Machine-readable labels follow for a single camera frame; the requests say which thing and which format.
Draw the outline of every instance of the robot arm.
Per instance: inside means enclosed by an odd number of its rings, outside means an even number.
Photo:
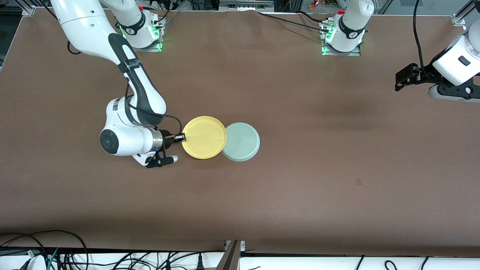
[[[480,73],[480,20],[435,56],[423,71],[417,64],[410,64],[396,74],[395,91],[408,85],[433,83],[429,96],[480,102],[480,86],[473,77]]]
[[[134,3],[134,0],[122,2]],[[167,110],[165,101],[129,42],[108,22],[100,3],[97,0],[53,0],[52,7],[71,44],[85,54],[114,62],[133,90],[132,96],[114,99],[107,105],[107,122],[100,134],[102,148],[112,155],[133,156],[148,167],[176,162],[176,157],[165,156],[165,149],[182,136],[175,137],[168,131],[156,129]],[[142,19],[138,7],[134,10],[138,12],[133,12],[132,17]],[[154,160],[153,156],[159,158],[159,151],[164,152],[163,160]]]

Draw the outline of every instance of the table surface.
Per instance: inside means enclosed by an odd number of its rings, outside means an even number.
[[[262,142],[241,163],[177,145],[178,163],[146,169],[99,146],[122,74],[69,54],[38,9],[0,73],[0,231],[65,229],[99,248],[241,238],[255,252],[480,256],[480,106],[430,99],[429,85],[394,91],[395,73],[418,62],[411,19],[374,16],[362,56],[335,57],[315,30],[253,11],[181,12],[163,52],[138,54],[168,113],[246,122]],[[426,62],[461,31],[439,16],[418,30]]]

